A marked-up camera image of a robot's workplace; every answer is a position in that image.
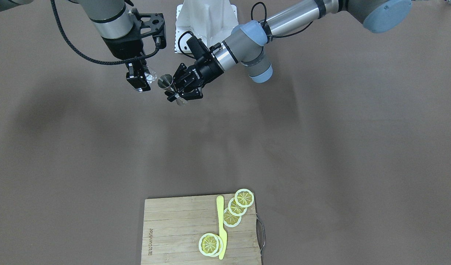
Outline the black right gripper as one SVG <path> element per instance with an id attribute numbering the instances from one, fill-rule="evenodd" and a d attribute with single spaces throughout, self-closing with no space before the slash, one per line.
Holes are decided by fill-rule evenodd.
<path id="1" fill-rule="evenodd" d="M 150 91 L 150 84 L 145 76 L 148 65 L 145 59 L 133 60 L 145 55 L 143 42 L 137 38 L 121 37 L 119 39 L 102 38 L 110 52 L 118 61 L 110 62 L 111 65 L 126 64 L 126 80 L 137 92 Z"/>

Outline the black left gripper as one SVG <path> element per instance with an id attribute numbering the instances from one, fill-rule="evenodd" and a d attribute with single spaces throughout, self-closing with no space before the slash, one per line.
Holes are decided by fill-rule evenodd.
<path id="1" fill-rule="evenodd" d="M 214 60 L 195 62 L 188 67 L 181 63 L 173 75 L 175 90 L 180 92 L 166 90 L 168 101 L 202 99 L 201 89 L 222 74 L 224 74 L 224 70 Z"/>

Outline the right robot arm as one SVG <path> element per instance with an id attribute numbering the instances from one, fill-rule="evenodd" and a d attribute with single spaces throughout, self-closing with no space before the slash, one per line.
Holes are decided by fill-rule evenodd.
<path id="1" fill-rule="evenodd" d="M 150 84 L 145 74 L 148 72 L 146 59 L 154 56 L 158 49 L 146 55 L 143 49 L 143 41 L 140 36 L 141 22 L 134 14 L 130 14 L 127 5 L 133 6 L 130 0 L 74 0 L 81 5 L 87 17 L 104 43 L 115 56 L 117 61 L 101 61 L 91 58 L 80 50 L 68 39 L 60 20 L 56 2 L 50 1 L 56 25 L 67 45 L 83 59 L 98 65 L 114 66 L 126 65 L 128 71 L 126 80 L 137 92 L 150 90 Z"/>

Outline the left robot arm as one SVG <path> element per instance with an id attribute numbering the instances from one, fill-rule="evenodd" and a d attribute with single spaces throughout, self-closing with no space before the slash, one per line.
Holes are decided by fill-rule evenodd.
<path id="1" fill-rule="evenodd" d="M 262 20 L 236 25 L 218 42 L 207 46 L 192 31 L 186 44 L 195 62 L 181 63 L 173 75 L 165 74 L 164 89 L 168 101 L 202 99 L 203 88 L 225 71 L 242 64 L 256 83 L 268 81 L 273 66 L 265 45 L 275 39 L 288 38 L 305 31 L 325 15 L 348 12 L 373 33 L 387 32 L 399 25 L 412 9 L 410 0 L 303 0 Z"/>

